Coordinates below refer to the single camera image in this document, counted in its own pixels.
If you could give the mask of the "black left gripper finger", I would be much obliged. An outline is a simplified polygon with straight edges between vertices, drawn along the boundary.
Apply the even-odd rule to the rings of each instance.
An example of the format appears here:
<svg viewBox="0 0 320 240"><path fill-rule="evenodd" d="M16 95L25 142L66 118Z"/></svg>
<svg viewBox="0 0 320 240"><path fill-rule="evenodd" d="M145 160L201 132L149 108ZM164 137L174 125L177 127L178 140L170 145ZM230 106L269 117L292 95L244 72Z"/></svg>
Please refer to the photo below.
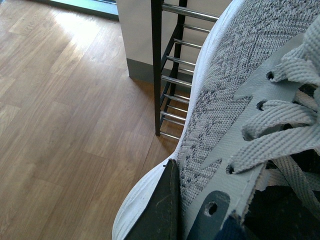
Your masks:
<svg viewBox="0 0 320 240"><path fill-rule="evenodd" d="M179 169L174 159L164 165L146 208L126 240L177 240L179 238Z"/></svg>

